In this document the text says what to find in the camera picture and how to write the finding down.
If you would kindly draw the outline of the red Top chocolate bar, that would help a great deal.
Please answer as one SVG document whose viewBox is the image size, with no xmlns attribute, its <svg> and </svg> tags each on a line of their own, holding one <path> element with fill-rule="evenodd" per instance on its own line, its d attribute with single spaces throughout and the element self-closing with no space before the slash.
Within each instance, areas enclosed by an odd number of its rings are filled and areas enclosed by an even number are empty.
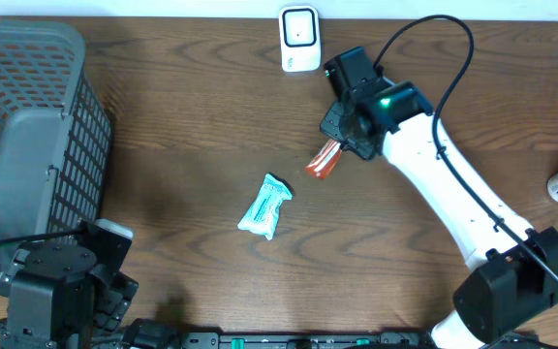
<svg viewBox="0 0 558 349">
<path fill-rule="evenodd" d="M 329 139 L 319 153 L 305 167 L 305 171 L 318 179 L 325 179 L 330 175 L 341 158 L 342 144 Z"/>
</svg>

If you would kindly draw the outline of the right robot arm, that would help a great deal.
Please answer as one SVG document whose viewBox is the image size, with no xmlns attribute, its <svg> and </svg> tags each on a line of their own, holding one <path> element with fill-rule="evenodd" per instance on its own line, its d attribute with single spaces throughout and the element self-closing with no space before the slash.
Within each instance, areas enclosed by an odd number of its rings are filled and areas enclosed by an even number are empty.
<svg viewBox="0 0 558 349">
<path fill-rule="evenodd" d="M 538 232 L 507 206 L 449 139 L 409 81 L 332 83 L 321 130 L 334 148 L 386 159 L 420 192 L 451 234 L 469 276 L 452 313 L 431 331 L 440 348 L 485 348 L 558 303 L 558 232 Z"/>
</svg>

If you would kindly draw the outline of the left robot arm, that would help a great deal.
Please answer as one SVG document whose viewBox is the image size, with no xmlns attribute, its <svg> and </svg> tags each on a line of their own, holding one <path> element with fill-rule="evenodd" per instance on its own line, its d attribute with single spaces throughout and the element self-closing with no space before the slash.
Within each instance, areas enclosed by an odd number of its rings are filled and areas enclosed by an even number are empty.
<svg viewBox="0 0 558 349">
<path fill-rule="evenodd" d="M 116 332 L 139 288 L 120 269 L 134 233 L 81 222 L 70 242 L 22 243 L 0 279 L 8 299 L 1 348 L 89 348 Z"/>
</svg>

